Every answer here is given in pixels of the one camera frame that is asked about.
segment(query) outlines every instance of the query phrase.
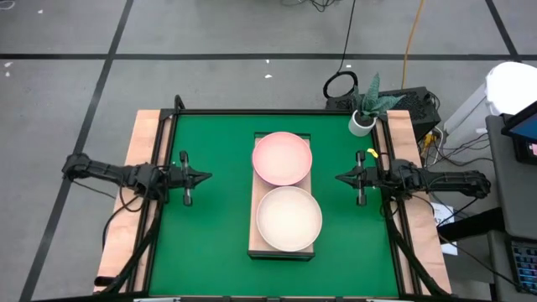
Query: gray floor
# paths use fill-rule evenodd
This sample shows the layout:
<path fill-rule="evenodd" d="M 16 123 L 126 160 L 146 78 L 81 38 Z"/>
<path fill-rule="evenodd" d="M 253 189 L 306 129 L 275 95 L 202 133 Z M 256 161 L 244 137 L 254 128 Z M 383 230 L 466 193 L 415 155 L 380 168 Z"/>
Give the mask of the gray floor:
<path fill-rule="evenodd" d="M 403 54 L 419 0 L 357 0 L 348 53 Z M 126 0 L 16 1 L 0 10 L 0 54 L 106 54 Z M 537 54 L 533 0 L 494 0 L 517 51 Z M 318 13 L 280 0 L 134 0 L 118 54 L 337 54 L 352 2 Z M 411 52 L 508 55 L 484 0 L 427 0 Z M 103 60 L 0 60 L 0 300 L 19 299 L 102 72 Z M 412 60 L 407 87 L 426 86 L 448 118 L 501 61 Z M 527 62 L 537 66 L 535 61 Z M 400 86 L 402 60 L 348 60 L 365 90 L 376 72 L 381 90 Z M 321 88 L 339 60 L 114 60 L 84 152 L 120 164 L 138 109 L 170 107 L 181 94 L 190 108 L 322 108 Z M 341 93 L 341 79 L 331 87 Z M 443 166 L 442 169 L 453 169 Z M 493 179 L 493 169 L 480 163 Z M 112 194 L 116 189 L 89 182 Z M 443 195 L 459 207 L 467 199 Z M 72 187 L 33 299 L 90 294 L 102 226 L 112 200 Z M 495 194 L 469 209 L 496 205 Z M 463 243 L 487 258 L 486 245 Z M 488 275 L 463 273 L 468 259 L 448 258 L 456 293 L 487 297 Z"/>

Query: white flower pot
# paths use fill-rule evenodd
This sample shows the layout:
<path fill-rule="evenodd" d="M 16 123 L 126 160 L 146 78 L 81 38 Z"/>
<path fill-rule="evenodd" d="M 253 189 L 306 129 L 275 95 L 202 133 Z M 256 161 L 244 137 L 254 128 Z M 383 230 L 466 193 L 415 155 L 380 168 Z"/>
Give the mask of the white flower pot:
<path fill-rule="evenodd" d="M 349 121 L 349 131 L 358 137 L 366 136 L 369 134 L 369 132 L 371 132 L 371 129 L 373 129 L 373 127 L 377 123 L 377 118 L 373 118 L 373 122 L 371 123 L 371 125 L 362 126 L 354 119 L 357 114 L 358 110 L 356 110 L 351 116 L 351 120 Z"/>

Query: pink bowl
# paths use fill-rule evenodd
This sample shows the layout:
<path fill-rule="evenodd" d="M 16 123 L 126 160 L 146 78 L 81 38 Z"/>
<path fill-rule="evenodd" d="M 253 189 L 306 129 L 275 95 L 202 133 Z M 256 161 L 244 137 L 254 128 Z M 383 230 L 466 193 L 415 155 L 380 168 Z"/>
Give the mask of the pink bowl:
<path fill-rule="evenodd" d="M 270 133 L 262 138 L 252 154 L 253 168 L 266 182 L 292 185 L 311 169 L 310 146 L 293 133 Z"/>

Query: potted plant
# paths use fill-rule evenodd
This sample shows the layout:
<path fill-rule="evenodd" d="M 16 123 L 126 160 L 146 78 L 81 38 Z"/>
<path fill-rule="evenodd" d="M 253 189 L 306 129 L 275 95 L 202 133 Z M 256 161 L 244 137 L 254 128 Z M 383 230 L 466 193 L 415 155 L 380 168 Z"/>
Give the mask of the potted plant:
<path fill-rule="evenodd" d="M 378 96 L 378 87 L 380 86 L 380 77 L 376 74 L 369 86 L 368 93 L 360 96 L 358 87 L 354 86 L 352 92 L 352 113 L 349 121 L 349 131 L 362 137 L 367 135 L 375 126 L 377 117 L 386 113 L 404 96 Z"/>

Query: green table surface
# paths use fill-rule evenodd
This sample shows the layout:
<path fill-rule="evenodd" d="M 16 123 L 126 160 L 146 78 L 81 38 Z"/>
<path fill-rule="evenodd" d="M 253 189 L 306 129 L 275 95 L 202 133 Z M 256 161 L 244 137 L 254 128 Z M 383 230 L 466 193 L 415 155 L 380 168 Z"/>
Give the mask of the green table surface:
<path fill-rule="evenodd" d="M 183 206 L 183 190 L 170 192 L 155 253 L 151 295 L 397 296 L 380 191 L 368 204 L 335 179 L 350 170 L 359 149 L 346 116 L 181 116 L 172 162 L 186 150 L 194 169 L 213 176 Z M 322 210 L 321 234 L 309 262 L 252 260 L 248 234 L 255 132 L 309 133 L 312 195 Z M 366 166 L 374 165 L 368 155 Z"/>

